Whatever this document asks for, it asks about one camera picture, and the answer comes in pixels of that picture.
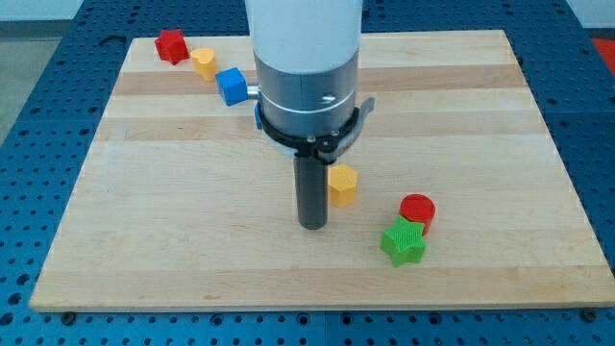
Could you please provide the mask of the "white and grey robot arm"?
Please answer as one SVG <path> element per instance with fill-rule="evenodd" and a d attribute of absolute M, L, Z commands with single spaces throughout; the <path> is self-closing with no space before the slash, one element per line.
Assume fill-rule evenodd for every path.
<path fill-rule="evenodd" d="M 246 0 L 260 107 L 288 136 L 324 136 L 353 115 L 361 0 Z"/>

